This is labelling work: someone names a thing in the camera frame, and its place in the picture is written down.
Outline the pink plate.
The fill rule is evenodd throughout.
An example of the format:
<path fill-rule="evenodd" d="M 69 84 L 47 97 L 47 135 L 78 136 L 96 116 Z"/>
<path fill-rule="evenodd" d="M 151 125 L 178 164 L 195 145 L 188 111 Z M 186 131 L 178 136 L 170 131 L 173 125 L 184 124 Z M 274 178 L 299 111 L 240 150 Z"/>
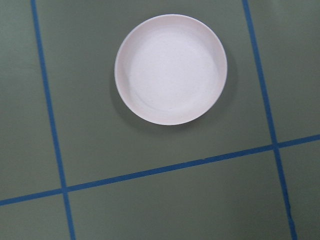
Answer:
<path fill-rule="evenodd" d="M 181 14 L 152 17 L 121 43 L 114 63 L 124 104 L 150 123 L 175 126 L 205 114 L 227 81 L 225 49 L 203 22 Z"/>

